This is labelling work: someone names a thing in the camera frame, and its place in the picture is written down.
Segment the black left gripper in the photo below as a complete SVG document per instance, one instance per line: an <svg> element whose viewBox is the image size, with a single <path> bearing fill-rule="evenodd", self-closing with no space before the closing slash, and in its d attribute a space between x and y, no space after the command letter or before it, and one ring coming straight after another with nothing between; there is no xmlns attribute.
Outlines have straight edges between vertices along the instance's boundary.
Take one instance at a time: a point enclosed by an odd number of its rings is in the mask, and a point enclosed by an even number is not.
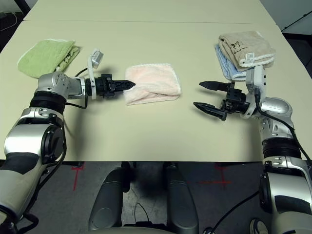
<svg viewBox="0 0 312 234"><path fill-rule="evenodd" d="M97 95L103 98L111 98L115 92L129 90L136 85L129 80L113 80L111 74L101 74L95 78L95 83Z"/></svg>

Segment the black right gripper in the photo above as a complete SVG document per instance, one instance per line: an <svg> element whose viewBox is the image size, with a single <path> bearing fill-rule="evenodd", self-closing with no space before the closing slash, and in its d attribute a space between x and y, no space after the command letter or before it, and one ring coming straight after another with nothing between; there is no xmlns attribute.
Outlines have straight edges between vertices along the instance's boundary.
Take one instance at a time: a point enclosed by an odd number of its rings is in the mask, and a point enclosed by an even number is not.
<svg viewBox="0 0 312 234"><path fill-rule="evenodd" d="M213 91L226 92L225 99L222 100L221 109L217 109L215 106L202 103L193 102L193 105L206 114L219 118L222 121L226 120L227 113L246 113L250 103L246 101L246 94L240 89L235 88L235 82L223 83L219 81L203 81L199 83L200 86Z"/></svg>

